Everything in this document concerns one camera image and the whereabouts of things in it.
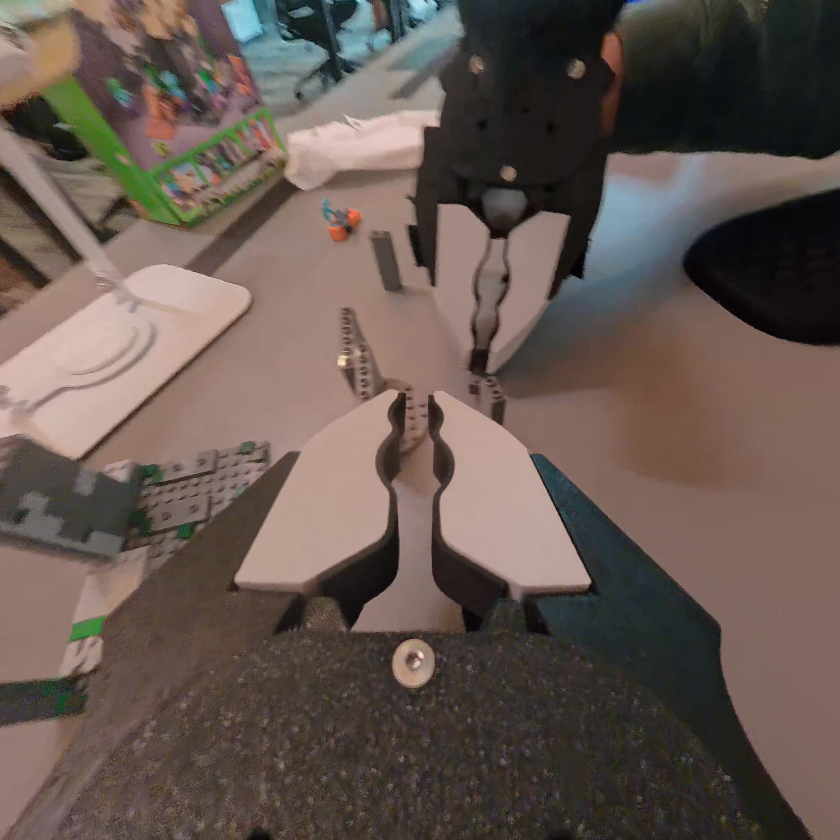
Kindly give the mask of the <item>black office chair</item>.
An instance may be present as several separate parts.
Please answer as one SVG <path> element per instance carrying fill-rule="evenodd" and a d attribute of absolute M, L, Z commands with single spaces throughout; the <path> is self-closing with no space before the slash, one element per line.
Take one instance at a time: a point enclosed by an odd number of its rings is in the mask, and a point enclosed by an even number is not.
<path fill-rule="evenodd" d="M 354 74 L 361 65 L 343 57 L 338 34 L 350 21 L 358 1 L 275 1 L 280 38 L 286 42 L 302 40 L 326 53 L 322 63 L 307 75 L 297 79 L 293 89 L 295 99 L 302 101 L 304 88 L 318 78 L 325 91 L 332 83 Z"/>

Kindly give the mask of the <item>grey desk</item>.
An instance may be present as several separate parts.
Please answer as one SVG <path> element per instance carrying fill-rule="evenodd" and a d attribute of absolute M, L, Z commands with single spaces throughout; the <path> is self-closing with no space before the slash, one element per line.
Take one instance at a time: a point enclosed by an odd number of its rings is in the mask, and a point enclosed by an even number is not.
<path fill-rule="evenodd" d="M 467 398 L 406 240 L 413 183 L 356 173 L 324 191 L 392 232 L 402 293 L 383 290 L 366 236 L 329 241 L 320 193 L 268 215 L 265 185 L 193 231 L 142 221 L 114 239 L 123 271 L 195 263 L 253 304 L 87 462 L 300 448 L 353 405 L 336 365 L 345 306 L 383 373 Z M 681 258 L 731 215 L 837 186 L 838 156 L 612 157 L 585 278 L 500 373 L 507 429 L 717 618 L 742 724 L 817 838 L 838 838 L 838 349 L 752 329 Z"/>

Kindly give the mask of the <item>person's right hand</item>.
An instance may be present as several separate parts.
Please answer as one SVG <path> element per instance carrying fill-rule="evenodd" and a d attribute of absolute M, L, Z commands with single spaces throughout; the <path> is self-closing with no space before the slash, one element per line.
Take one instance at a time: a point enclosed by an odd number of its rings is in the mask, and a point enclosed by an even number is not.
<path fill-rule="evenodd" d="M 602 100 L 601 121 L 604 135 L 614 132 L 624 79 L 623 42 L 617 32 L 607 33 L 602 40 L 601 58 L 612 72 L 610 86 Z"/>

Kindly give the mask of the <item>white paper bag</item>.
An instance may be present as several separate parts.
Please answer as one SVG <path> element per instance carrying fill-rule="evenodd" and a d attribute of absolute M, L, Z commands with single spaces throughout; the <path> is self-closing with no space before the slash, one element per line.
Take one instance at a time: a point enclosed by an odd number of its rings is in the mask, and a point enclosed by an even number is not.
<path fill-rule="evenodd" d="M 372 119 L 345 116 L 287 138 L 286 180 L 309 192 L 345 172 L 415 170 L 424 153 L 424 132 L 437 128 L 440 111 L 402 110 Z"/>

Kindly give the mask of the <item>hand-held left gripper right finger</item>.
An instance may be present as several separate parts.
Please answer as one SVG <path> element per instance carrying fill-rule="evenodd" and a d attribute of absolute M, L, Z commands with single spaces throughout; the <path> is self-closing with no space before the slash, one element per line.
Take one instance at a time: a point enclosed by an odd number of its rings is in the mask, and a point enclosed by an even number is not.
<path fill-rule="evenodd" d="M 526 446 L 446 392 L 427 410 L 438 589 L 474 623 L 500 599 L 588 592 L 592 578 Z"/>

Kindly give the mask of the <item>orange teal brick figure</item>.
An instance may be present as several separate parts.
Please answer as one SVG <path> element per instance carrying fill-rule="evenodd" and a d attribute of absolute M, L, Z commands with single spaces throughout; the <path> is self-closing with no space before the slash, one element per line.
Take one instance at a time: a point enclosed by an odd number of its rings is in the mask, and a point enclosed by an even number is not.
<path fill-rule="evenodd" d="M 321 214 L 328 226 L 329 235 L 335 242 L 348 239 L 362 220 L 362 215 L 357 209 L 333 206 L 328 198 L 321 200 Z"/>

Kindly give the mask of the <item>grey brick baseplate build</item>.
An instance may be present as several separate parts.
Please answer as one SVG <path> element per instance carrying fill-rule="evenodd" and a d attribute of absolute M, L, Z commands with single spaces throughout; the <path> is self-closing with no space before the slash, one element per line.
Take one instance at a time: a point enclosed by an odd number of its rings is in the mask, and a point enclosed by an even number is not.
<path fill-rule="evenodd" d="M 1 724 L 76 716 L 100 666 L 106 619 L 270 465 L 268 442 L 100 470 L 31 438 L 2 438 L 2 539 L 89 565 L 56 676 L 2 684 Z"/>

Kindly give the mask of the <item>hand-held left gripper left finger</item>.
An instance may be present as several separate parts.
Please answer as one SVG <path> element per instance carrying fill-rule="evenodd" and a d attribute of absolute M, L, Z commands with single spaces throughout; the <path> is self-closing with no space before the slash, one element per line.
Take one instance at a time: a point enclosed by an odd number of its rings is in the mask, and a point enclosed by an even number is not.
<path fill-rule="evenodd" d="M 404 393 L 388 390 L 315 434 L 250 545 L 237 588 L 329 597 L 356 623 L 398 571 L 393 480 L 403 430 Z"/>

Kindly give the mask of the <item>green printed toy box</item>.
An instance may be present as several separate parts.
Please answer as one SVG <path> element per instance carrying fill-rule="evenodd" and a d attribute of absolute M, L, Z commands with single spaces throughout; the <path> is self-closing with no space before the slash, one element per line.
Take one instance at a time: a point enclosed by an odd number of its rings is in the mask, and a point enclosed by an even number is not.
<path fill-rule="evenodd" d="M 70 4 L 78 63 L 45 98 L 156 223 L 193 226 L 287 158 L 223 8 Z"/>

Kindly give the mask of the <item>narrow dark grey brick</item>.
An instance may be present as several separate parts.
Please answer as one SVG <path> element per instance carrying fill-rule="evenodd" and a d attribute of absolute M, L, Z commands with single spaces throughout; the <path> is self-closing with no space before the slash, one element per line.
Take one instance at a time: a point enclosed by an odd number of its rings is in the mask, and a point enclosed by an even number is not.
<path fill-rule="evenodd" d="M 476 410 L 486 414 L 494 423 L 504 425 L 507 398 L 501 389 L 501 384 L 494 375 L 470 374 L 469 395 Z"/>

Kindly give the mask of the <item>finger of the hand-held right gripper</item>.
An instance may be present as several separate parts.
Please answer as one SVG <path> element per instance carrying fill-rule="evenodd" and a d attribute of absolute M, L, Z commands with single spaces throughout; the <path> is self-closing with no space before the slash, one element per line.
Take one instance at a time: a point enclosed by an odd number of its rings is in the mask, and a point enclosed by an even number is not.
<path fill-rule="evenodd" d="M 503 250 L 507 282 L 497 304 L 486 371 L 494 375 L 519 351 L 549 305 L 571 218 L 537 213 L 515 227 Z"/>
<path fill-rule="evenodd" d="M 476 347 L 476 283 L 489 249 L 489 228 L 468 206 L 437 205 L 434 301 L 460 354 Z"/>

